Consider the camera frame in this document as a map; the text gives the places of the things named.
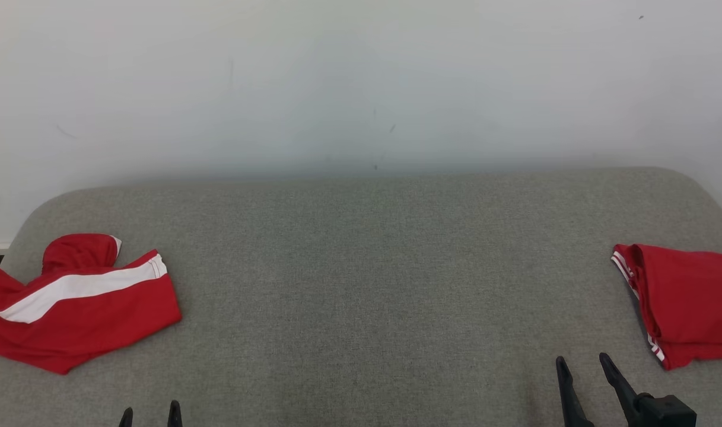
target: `white wall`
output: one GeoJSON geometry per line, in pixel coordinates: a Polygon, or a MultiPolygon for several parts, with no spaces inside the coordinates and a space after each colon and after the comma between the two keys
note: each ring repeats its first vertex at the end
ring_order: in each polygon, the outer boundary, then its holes
{"type": "Polygon", "coordinates": [[[722,205],[722,0],[0,0],[0,243],[149,177],[567,165],[722,205]]]}

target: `folded red garment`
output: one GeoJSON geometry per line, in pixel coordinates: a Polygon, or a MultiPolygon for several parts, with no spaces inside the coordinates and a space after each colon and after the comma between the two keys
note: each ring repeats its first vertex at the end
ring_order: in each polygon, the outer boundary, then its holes
{"type": "Polygon", "coordinates": [[[722,359],[722,254],[616,245],[611,260],[640,300],[648,343],[666,370],[722,359]]]}
{"type": "Polygon", "coordinates": [[[112,267],[121,241],[65,235],[25,286],[0,269],[0,356],[58,374],[182,319],[157,251],[112,267]]]}

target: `gray fabric surface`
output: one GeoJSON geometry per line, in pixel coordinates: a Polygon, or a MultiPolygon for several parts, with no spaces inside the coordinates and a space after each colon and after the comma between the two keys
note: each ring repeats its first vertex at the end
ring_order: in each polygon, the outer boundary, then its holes
{"type": "Polygon", "coordinates": [[[722,252],[722,211],[657,168],[73,192],[2,267],[71,232],[157,248],[184,320],[67,376],[0,358],[0,426],[562,425],[566,356],[589,419],[624,425],[597,354],[722,425],[722,361],[661,369],[615,243],[722,252]]]}

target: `red cloth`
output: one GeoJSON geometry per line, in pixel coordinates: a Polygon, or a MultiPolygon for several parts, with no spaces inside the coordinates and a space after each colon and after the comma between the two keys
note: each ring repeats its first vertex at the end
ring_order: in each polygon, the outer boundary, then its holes
{"type": "Polygon", "coordinates": [[[58,238],[27,286],[0,269],[0,356],[65,375],[180,321],[157,251],[114,268],[120,244],[103,234],[58,238]]]}
{"type": "Polygon", "coordinates": [[[640,299],[664,368],[722,359],[722,254],[616,245],[611,259],[640,299]]]}

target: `folded clothing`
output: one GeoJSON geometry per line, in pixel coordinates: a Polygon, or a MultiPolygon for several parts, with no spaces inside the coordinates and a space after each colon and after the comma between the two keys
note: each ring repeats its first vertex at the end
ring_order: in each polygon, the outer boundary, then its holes
{"type": "Polygon", "coordinates": [[[158,252],[114,268],[120,248],[111,235],[65,235],[27,286],[0,269],[0,356],[65,375],[180,321],[158,252]]]}
{"type": "Polygon", "coordinates": [[[722,359],[722,254],[616,245],[611,260],[640,300],[648,343],[666,370],[722,359]]]}

